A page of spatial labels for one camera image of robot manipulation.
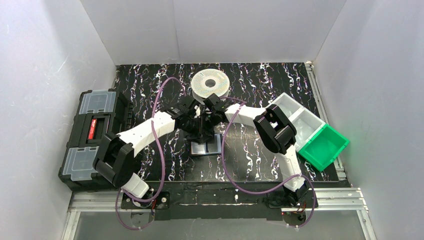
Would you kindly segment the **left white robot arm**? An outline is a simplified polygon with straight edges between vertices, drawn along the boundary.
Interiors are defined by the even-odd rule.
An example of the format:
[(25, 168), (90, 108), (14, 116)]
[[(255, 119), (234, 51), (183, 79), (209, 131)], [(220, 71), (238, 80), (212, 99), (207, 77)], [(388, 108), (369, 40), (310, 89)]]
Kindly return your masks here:
[(144, 197), (151, 188), (134, 172), (135, 158), (151, 143), (159, 145), (159, 138), (164, 135), (177, 129), (191, 131), (198, 127), (196, 113), (199, 107), (198, 100), (186, 95), (176, 104), (154, 110), (151, 118), (129, 130), (104, 134), (93, 168), (133, 200), (142, 203), (152, 201), (158, 194)]

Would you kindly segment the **aluminium frame rail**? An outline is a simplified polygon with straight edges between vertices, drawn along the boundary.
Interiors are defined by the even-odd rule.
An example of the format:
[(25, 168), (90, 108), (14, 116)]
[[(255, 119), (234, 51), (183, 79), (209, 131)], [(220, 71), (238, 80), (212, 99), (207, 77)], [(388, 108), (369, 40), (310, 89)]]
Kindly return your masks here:
[[(368, 206), (359, 187), (316, 188), (315, 193), (318, 203), (315, 211), (356, 211), (365, 239), (377, 238), (368, 215)], [(113, 212), (116, 196), (115, 191), (73, 194), (67, 209), (62, 239), (74, 239), (82, 212)]]

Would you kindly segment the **black plastic toolbox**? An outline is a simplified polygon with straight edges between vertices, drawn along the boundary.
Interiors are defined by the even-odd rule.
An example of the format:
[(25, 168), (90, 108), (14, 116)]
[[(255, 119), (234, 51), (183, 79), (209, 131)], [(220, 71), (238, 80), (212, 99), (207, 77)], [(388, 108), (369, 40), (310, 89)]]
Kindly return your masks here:
[(133, 104), (123, 93), (111, 88), (82, 92), (58, 178), (75, 193), (114, 189), (93, 162), (104, 134), (126, 131), (134, 123)]

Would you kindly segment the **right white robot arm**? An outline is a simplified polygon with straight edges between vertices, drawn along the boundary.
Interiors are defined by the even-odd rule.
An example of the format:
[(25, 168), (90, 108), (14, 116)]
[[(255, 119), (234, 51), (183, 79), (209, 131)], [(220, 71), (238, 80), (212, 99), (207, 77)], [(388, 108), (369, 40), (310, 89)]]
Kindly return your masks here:
[(229, 177), (228, 180), (238, 190), (250, 195), (260, 195), (282, 188), (286, 201), (292, 206), (304, 199), (308, 187), (296, 153), (298, 130), (293, 123), (293, 115), (303, 107), (299, 102), (287, 93), (282, 93), (267, 107), (250, 107), (244, 100), (218, 97), (213, 93), (202, 103), (206, 108), (204, 119), (207, 124), (216, 126), (226, 122), (229, 126), (236, 123), (254, 127), (266, 149), (274, 153), (278, 162), (282, 183), (261, 192), (249, 191)]

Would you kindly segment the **white filament spool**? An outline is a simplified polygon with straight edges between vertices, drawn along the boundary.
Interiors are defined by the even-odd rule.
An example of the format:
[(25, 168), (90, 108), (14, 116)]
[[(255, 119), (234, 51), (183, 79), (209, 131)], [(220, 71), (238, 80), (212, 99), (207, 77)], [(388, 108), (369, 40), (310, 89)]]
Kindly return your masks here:
[(218, 69), (208, 68), (197, 72), (190, 81), (192, 96), (203, 102), (212, 94), (227, 97), (230, 91), (229, 77)]

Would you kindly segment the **white plastic bin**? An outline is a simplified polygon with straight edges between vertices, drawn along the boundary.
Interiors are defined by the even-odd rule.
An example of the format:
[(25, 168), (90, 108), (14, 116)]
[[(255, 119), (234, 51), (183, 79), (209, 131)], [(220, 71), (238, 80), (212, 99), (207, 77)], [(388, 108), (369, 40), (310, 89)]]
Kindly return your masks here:
[(295, 149), (299, 152), (318, 131), (326, 124), (314, 113), (301, 105), (287, 93), (282, 93), (269, 105), (277, 105), (294, 125), (297, 133), (295, 136)]

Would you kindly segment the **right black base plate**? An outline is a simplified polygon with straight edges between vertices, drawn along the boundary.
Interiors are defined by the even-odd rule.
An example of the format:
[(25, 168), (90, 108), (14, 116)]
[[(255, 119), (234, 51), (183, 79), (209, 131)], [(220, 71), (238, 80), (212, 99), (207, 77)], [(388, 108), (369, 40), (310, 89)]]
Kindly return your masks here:
[(318, 198), (313, 196), (311, 189), (277, 190), (268, 193), (264, 202), (271, 209), (289, 209), (289, 212), (301, 212), (319, 206)]

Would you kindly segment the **green plastic bin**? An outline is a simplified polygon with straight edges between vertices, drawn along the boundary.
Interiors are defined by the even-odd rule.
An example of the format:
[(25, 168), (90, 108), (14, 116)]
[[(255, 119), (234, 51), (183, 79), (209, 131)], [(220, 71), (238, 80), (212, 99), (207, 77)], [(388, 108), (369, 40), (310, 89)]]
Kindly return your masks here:
[(336, 160), (349, 142), (344, 135), (329, 124), (325, 124), (298, 153), (322, 172)]

